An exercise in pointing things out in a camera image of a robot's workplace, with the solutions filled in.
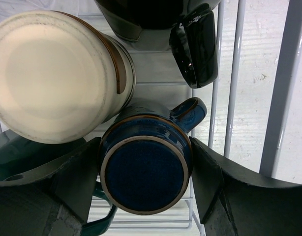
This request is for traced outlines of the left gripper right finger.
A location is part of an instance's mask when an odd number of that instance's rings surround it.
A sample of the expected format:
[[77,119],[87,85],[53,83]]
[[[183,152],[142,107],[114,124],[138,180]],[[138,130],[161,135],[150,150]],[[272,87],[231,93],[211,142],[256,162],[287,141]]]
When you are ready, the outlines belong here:
[[192,180],[208,236],[302,236],[302,185],[254,172],[196,138]]

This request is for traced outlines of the cream brown-banded cup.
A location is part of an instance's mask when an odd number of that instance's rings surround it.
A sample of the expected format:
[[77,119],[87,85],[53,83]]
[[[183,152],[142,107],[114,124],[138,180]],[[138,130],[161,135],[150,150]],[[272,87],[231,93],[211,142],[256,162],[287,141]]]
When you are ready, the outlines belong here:
[[45,144],[86,136],[130,102],[124,46],[78,17],[35,10],[0,22],[0,121]]

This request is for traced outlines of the black mug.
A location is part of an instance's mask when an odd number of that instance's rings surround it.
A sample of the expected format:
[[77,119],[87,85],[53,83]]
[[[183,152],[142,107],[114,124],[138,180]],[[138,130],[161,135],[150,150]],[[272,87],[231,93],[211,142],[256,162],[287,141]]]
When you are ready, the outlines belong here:
[[171,50],[193,88],[218,76],[215,21],[217,0],[97,0],[114,34],[140,51]]

